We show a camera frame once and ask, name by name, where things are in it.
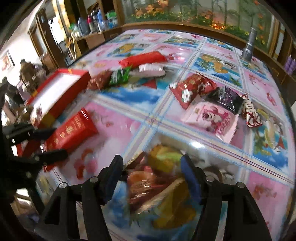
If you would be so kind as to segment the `green snack packet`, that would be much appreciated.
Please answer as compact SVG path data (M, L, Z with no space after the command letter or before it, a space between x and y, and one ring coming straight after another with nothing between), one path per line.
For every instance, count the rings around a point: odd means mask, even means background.
M130 78L130 70L130 67L126 67L114 71L111 75L109 86L126 84Z

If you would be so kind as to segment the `red flower snack packet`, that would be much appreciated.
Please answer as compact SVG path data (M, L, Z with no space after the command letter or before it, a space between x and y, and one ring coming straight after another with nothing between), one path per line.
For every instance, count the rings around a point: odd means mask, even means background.
M213 80L196 71L185 80L170 83L169 88L180 106L187 109L197 96L204 96L215 90L217 85Z

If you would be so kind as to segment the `red gift box tray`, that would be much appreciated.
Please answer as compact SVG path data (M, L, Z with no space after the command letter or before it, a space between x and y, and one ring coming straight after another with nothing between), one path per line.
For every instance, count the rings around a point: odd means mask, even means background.
M54 71L26 101L32 107L30 122L38 128L49 128L65 108L83 92L91 76L86 70L59 68Z

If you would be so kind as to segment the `red white patterned candy packet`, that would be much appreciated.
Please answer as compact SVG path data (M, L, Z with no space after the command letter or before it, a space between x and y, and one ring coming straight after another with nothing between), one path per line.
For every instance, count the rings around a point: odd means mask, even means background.
M257 110L253 102L248 98L247 94L240 95L244 99L241 115L245 119L246 124L249 128L256 128L262 126L260 115L258 114Z

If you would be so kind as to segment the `long red snack bag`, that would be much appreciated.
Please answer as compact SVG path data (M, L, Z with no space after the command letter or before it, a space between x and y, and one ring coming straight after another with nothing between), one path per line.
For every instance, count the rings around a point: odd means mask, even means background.
M142 64L152 64L152 63L162 63L162 62L167 62L166 57L163 56L158 51L153 51L149 53L127 57L123 60L120 60L118 63L123 68L126 68L126 67L137 68Z

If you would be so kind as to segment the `clear brown snack packet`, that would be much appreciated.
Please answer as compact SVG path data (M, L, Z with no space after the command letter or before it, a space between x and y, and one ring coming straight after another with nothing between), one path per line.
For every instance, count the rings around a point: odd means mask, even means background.
M137 224L146 221L157 230L170 230L197 217L181 173L181 157L181 151L157 144L126 164L128 206Z

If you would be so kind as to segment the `pink bear snack packet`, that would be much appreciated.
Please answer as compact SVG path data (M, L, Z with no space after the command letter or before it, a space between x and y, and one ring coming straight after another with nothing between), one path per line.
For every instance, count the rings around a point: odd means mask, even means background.
M238 114L203 100L189 107L181 121L205 129L229 144L235 134L238 119Z

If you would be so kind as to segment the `colourful cartoon tablecloth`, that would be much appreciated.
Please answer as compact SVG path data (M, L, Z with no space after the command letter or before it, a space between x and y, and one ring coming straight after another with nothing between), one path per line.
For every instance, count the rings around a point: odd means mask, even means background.
M119 87L82 93L56 120L58 126L85 108L99 134L86 140L68 161L40 174L43 199L49 200L61 182L75 185L97 175L117 154L128 162L143 151L155 151L161 159L184 153L221 182L245 183L272 239L279 240L295 183L295 140L287 106L267 66L257 58L246 62L239 49L207 37L128 30L76 60L72 68L95 76L118 69L121 59L152 51L166 56L165 76L131 78ZM239 118L232 141L225 143L214 133L184 123L186 111L171 87L196 73L247 96L262 125L250 128Z

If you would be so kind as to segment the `grey water jug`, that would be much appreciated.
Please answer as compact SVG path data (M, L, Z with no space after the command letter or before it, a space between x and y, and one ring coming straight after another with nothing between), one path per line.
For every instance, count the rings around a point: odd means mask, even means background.
M77 25L78 25L79 31L80 31L82 36L86 36L86 35L90 34L89 25L88 25L87 21L84 18L80 17L79 20L78 20Z

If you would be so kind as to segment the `dark red snack packet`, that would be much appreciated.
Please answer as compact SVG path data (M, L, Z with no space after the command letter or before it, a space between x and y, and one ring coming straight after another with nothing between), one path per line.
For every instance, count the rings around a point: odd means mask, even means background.
M110 70L103 70L91 80L89 80L87 89L90 90L104 90L109 85L111 80L112 71Z

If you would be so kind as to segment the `wooden flower display cabinet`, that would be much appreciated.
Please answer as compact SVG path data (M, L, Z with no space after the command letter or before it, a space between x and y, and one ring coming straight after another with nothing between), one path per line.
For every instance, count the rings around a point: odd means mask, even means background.
M98 8L106 18L116 13L122 26L199 33L239 48L257 31L254 41L259 54L284 66L295 59L295 37L264 1L85 1L87 10Z

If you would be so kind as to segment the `seated person brown jacket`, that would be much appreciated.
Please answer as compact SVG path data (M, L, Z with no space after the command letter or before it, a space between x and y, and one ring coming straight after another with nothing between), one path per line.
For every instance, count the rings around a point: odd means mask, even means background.
M32 64L25 59L21 60L20 65L20 80L25 85L27 92L32 95L46 80L46 70L42 65Z

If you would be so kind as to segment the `white pink snack packet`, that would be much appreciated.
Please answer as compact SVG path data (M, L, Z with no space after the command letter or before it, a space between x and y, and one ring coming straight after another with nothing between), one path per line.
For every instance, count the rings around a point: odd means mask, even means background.
M136 77L161 77L165 75L164 65L159 63L142 64L130 71Z

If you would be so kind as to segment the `red snack pack gold letters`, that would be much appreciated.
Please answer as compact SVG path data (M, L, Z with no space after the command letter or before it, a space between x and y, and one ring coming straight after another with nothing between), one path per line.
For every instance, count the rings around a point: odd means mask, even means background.
M65 150L67 154L74 152L88 138L98 134L90 113L81 108L76 114L59 126L45 140L42 147L46 152Z

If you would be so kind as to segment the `purple bottle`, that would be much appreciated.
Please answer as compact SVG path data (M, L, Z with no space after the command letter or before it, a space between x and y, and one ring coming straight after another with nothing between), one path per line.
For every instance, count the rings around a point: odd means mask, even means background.
M288 71L289 76L292 76L292 74L295 70L296 70L296 60L293 59L290 64L289 71Z
M291 63L292 63L292 56L290 55L290 56L287 57L287 60L286 60L286 62L284 64L284 70L285 70L285 72L288 72Z

